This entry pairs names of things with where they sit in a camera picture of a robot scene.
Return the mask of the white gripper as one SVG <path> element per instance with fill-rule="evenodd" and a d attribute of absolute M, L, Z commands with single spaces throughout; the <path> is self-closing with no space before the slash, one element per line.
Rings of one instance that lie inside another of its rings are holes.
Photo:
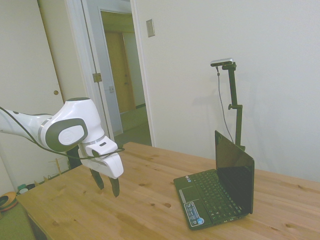
<path fill-rule="evenodd" d="M 115 198 L 120 195 L 120 182 L 118 177 L 124 172 L 122 160 L 118 153 L 113 153 L 109 156 L 108 154 L 115 152 L 118 149 L 115 147 L 108 146 L 80 146 L 79 156 L 81 158 L 93 157 L 93 151 L 97 152 L 100 157 L 91 159 L 81 159 L 81 163 L 90 168 L 91 175 L 100 190 L 104 189 L 104 182 L 101 178 L 101 174 L 109 177 L 111 183 L 112 192 Z"/>

